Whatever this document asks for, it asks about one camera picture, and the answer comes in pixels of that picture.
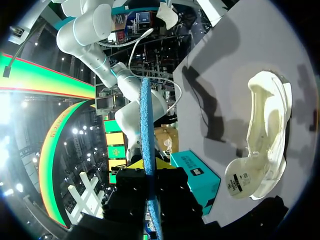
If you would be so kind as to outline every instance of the teal cardboard box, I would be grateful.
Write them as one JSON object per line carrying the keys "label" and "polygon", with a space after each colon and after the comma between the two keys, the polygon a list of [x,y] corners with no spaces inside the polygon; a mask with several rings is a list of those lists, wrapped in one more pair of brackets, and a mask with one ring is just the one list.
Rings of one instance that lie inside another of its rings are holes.
{"label": "teal cardboard box", "polygon": [[189,188],[197,202],[203,207],[203,215],[209,214],[216,199],[221,178],[192,151],[172,153],[171,165],[184,169],[188,175]]}

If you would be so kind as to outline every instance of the white cable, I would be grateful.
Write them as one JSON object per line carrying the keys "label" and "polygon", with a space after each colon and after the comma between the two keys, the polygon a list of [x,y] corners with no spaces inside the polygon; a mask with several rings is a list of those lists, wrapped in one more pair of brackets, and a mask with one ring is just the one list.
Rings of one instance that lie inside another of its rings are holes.
{"label": "white cable", "polygon": [[[131,71],[130,65],[131,65],[132,58],[134,57],[134,53],[135,53],[136,47],[137,47],[137,45],[138,45],[138,43],[140,42],[141,39],[138,39],[137,42],[135,43],[135,45],[133,46],[133,49],[132,49],[132,52],[131,52],[131,55],[130,55],[130,58],[129,58],[129,63],[128,63],[128,68],[129,68],[130,71]],[[135,77],[137,77],[137,78],[144,78],[144,76],[136,75],[136,74],[134,74],[134,73],[132,73],[132,74],[133,74]],[[159,80],[168,81],[168,82],[174,84],[174,85],[179,89],[179,91],[180,91],[180,96],[177,98],[177,100],[175,101],[175,103],[174,103],[171,107],[169,107],[169,109],[166,111],[166,113],[169,113],[169,112],[171,111],[171,109],[173,109],[173,108],[178,104],[178,102],[180,101],[180,99],[181,99],[181,97],[182,97],[182,89],[181,89],[181,87],[180,87],[179,84],[177,84],[176,82],[174,82],[174,81],[172,81],[172,80],[169,80],[169,79],[167,79],[167,78],[158,77],[158,76],[153,76],[153,77],[151,77],[151,78],[152,78],[152,79],[159,79]]]}
{"label": "white cable", "polygon": [[98,42],[98,44],[100,46],[104,46],[104,47],[109,47],[109,48],[121,48],[121,47],[125,47],[134,43],[138,43],[140,40],[144,39],[145,37],[147,37],[149,34],[151,34],[154,31],[153,28],[148,29],[147,31],[145,31],[140,37],[138,37],[137,39],[130,41],[130,42],[126,42],[126,43],[122,43],[122,44],[108,44],[108,43],[103,43],[103,42]]}

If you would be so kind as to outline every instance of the blue cleaning pad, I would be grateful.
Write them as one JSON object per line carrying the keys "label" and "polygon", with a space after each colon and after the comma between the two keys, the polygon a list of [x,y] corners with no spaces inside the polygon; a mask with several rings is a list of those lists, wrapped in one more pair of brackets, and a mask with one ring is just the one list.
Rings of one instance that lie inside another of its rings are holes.
{"label": "blue cleaning pad", "polygon": [[159,240],[162,240],[159,205],[155,191],[157,166],[155,158],[154,115],[151,94],[150,80],[147,77],[144,77],[141,82],[140,92],[142,158],[146,177],[149,182],[148,208],[155,227],[156,235]]}

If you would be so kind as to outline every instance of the robotic arm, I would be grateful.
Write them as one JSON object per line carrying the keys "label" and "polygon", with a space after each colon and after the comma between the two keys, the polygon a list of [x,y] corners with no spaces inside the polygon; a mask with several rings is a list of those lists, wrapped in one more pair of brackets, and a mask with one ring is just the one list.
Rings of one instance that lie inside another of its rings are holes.
{"label": "robotic arm", "polygon": [[[64,25],[56,37],[57,46],[80,59],[99,76],[102,83],[111,88],[118,84],[123,96],[131,101],[115,113],[115,120],[128,138],[126,158],[131,160],[133,149],[140,145],[139,96],[141,80],[122,62],[110,67],[106,54],[97,42],[106,39],[112,31],[112,15],[109,0],[53,0],[62,3],[67,16],[76,17]],[[149,29],[141,38],[152,32]],[[153,118],[158,120],[167,113],[167,103],[152,90]]]}

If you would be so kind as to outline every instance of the gray table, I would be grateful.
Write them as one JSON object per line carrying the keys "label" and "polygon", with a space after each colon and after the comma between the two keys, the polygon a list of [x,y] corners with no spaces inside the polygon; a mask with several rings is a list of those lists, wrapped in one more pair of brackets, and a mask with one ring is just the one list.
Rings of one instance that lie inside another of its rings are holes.
{"label": "gray table", "polygon": [[290,24],[268,0],[241,0],[195,46],[174,71],[183,90],[177,105],[179,150],[191,149],[220,177],[206,223],[225,226],[261,200],[233,199],[226,166],[243,151],[251,115],[248,81],[262,70],[284,76],[292,87],[286,169],[269,197],[291,208],[311,172],[316,142],[317,86],[309,57]]}

